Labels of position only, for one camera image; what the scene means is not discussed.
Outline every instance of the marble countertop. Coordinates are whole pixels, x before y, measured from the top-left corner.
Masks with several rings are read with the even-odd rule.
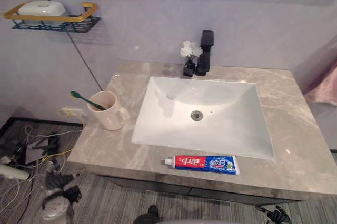
[[[173,155],[215,153],[131,143],[150,77],[183,77],[182,67],[123,61],[106,90],[117,94],[130,113],[130,121],[122,129],[108,131],[91,117],[68,160],[100,175],[241,194],[286,199],[337,195],[337,166],[288,70],[212,66],[207,76],[193,77],[256,84],[274,160],[238,157],[238,176],[174,170],[163,165],[162,160]]]

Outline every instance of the mug handle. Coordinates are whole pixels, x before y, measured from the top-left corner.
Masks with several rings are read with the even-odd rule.
[[[130,118],[130,114],[124,107],[121,107],[120,109],[117,110],[117,115],[121,125],[124,125],[124,123],[128,121]]]

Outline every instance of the white mug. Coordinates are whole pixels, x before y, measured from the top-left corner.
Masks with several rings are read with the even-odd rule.
[[[128,111],[121,106],[117,96],[111,91],[100,91],[89,100],[106,109],[102,111],[88,103],[88,109],[108,130],[120,129],[130,118]]]

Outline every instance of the toothpaste cap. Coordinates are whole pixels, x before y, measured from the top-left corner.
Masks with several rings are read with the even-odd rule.
[[[165,159],[165,164],[166,165],[172,165],[172,158],[166,158]]]

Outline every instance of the toothbrush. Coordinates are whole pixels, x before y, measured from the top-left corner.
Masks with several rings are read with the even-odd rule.
[[[90,100],[88,100],[88,99],[86,99],[86,98],[83,98],[79,93],[77,93],[77,92],[75,92],[75,91],[71,91],[71,92],[70,92],[70,95],[71,95],[72,97],[76,98],[76,99],[82,99],[82,100],[88,102],[89,104],[93,105],[94,107],[98,108],[98,109],[101,110],[101,111],[106,110],[106,109],[105,109],[104,107],[102,107],[101,105],[96,104],[96,103],[94,103],[94,102],[92,102],[92,101],[90,101]]]

